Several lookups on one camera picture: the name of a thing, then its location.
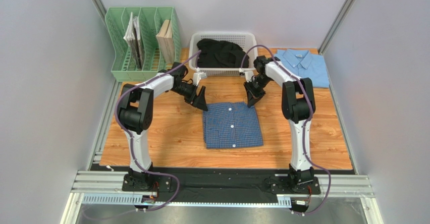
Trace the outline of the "blue checked long sleeve shirt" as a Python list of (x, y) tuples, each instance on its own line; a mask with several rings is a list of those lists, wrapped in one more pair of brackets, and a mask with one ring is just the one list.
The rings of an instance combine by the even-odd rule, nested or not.
[(263, 146), (255, 107), (244, 102), (207, 105), (202, 113), (203, 139), (207, 149), (236, 149)]

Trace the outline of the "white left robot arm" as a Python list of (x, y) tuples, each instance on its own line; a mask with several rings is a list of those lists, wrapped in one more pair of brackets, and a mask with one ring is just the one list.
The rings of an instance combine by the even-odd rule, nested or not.
[(205, 86), (192, 80), (186, 81), (188, 68), (174, 63), (170, 70), (161, 70), (154, 77), (139, 84), (125, 84), (115, 109), (115, 118), (124, 130), (130, 151), (128, 181), (149, 183), (156, 174), (148, 150), (148, 129), (153, 120), (154, 99), (172, 91), (184, 97), (184, 101), (203, 111), (208, 107)]

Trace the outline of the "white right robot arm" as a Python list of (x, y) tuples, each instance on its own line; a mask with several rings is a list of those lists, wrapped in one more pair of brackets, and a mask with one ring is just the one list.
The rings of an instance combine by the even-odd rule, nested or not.
[(310, 142), (310, 118), (315, 112), (312, 81), (287, 70), (278, 58), (258, 56), (254, 60), (257, 75), (247, 78), (244, 88), (247, 106), (252, 107), (265, 96), (270, 81), (282, 89), (281, 109), (291, 132), (292, 156), (289, 173), (283, 178), (292, 192), (298, 193), (312, 184), (314, 168), (307, 155)]

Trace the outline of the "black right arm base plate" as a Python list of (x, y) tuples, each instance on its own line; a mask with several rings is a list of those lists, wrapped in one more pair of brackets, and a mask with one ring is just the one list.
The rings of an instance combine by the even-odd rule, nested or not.
[(306, 183), (294, 183), (289, 176), (269, 176), (264, 180), (273, 194), (320, 194), (317, 177)]

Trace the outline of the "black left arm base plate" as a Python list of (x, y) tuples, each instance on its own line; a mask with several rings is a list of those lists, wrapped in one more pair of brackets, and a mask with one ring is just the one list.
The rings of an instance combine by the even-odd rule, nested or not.
[(144, 173), (125, 174), (122, 190), (126, 192), (170, 192), (172, 178), (168, 176), (149, 175)]

